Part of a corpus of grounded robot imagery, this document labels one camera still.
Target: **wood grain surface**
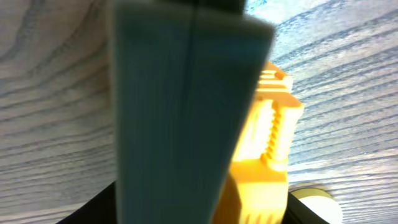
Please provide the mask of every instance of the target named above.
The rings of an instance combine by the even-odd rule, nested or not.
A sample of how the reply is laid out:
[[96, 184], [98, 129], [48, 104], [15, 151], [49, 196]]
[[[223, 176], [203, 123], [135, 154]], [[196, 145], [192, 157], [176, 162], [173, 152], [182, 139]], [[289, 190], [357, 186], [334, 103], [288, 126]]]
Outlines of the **wood grain surface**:
[[[115, 179], [106, 2], [0, 0], [0, 223], [56, 223]], [[250, 0], [305, 104], [292, 189], [398, 219], [398, 1]]]

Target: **orange plastic part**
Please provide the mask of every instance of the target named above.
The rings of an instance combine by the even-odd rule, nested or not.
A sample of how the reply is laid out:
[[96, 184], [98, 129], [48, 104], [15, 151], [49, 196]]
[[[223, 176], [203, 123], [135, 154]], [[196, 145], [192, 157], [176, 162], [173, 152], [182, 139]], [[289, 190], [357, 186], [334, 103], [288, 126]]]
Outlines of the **orange plastic part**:
[[292, 84], [292, 77], [270, 62], [266, 64], [213, 223], [282, 221], [289, 188], [289, 149], [295, 125], [303, 113], [303, 104], [290, 94]]

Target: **wooden table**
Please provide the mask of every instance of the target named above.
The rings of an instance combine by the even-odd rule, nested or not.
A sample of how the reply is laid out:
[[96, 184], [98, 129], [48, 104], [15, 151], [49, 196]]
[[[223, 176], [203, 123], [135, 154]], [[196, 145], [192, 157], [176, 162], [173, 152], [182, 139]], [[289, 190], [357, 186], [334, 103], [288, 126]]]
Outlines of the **wooden table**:
[[[398, 2], [248, 2], [306, 104], [292, 189], [328, 190], [344, 223], [398, 213]], [[115, 179], [105, 1], [0, 1], [0, 223], [55, 223]]]

